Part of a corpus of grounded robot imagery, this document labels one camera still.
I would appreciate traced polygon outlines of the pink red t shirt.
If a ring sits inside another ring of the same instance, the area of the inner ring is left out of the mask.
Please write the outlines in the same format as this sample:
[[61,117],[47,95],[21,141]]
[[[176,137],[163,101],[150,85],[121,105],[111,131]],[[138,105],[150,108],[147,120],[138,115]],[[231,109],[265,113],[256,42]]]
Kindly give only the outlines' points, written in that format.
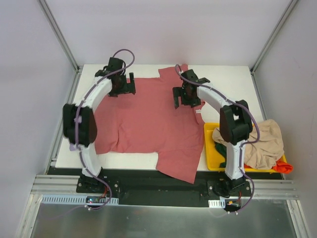
[[204,146],[199,107],[174,106],[174,87],[182,82],[173,67],[159,77],[135,79],[136,93],[105,96],[95,111],[97,154],[158,154],[156,169],[193,183]]

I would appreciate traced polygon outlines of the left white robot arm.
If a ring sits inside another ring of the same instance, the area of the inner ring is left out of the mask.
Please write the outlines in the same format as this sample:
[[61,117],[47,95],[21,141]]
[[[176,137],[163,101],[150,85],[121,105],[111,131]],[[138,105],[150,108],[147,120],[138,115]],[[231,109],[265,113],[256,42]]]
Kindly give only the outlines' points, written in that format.
[[78,103],[65,104],[62,108],[63,135],[70,148],[79,154],[82,173],[76,191],[78,193],[108,193],[95,149],[97,123],[95,111],[105,96],[135,94],[134,74],[125,73],[128,65],[122,59],[110,57],[108,64],[95,73],[91,87]]

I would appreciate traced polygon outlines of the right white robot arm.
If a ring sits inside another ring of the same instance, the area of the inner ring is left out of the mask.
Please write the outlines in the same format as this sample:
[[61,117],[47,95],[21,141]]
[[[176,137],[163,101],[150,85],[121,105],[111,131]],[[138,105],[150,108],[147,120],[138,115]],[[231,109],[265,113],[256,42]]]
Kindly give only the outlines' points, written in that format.
[[175,71],[183,81],[182,86],[172,89],[176,109],[180,104],[193,108],[204,101],[219,113],[219,131],[226,142],[226,167],[224,179],[216,182],[212,190],[220,197],[229,198],[238,193],[246,182],[243,166],[245,145],[253,130],[254,120],[248,103],[230,100],[208,79],[198,78],[192,69],[182,71],[177,64]]

